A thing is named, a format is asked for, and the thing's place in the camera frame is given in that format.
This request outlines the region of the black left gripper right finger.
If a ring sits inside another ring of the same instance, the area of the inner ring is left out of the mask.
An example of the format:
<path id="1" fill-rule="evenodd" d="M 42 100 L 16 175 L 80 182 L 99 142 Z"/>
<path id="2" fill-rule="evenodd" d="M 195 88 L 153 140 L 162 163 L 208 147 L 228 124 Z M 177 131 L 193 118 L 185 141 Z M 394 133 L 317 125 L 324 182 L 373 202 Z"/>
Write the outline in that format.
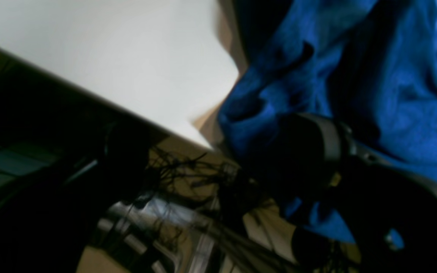
<path id="1" fill-rule="evenodd" d="M 279 123 L 289 187 L 341 215 L 369 273 L 437 273 L 437 182 L 389 166 L 342 123 L 308 113 Z"/>

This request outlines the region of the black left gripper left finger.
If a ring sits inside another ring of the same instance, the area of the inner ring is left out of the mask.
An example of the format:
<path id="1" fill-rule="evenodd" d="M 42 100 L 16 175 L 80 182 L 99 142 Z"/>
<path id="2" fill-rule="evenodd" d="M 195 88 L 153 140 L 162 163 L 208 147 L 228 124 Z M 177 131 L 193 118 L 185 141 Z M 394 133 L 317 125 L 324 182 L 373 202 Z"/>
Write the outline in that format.
<path id="1" fill-rule="evenodd" d="M 0 187 L 0 273 L 74 273 L 100 218 L 142 187 L 147 126 L 120 122 Z"/>

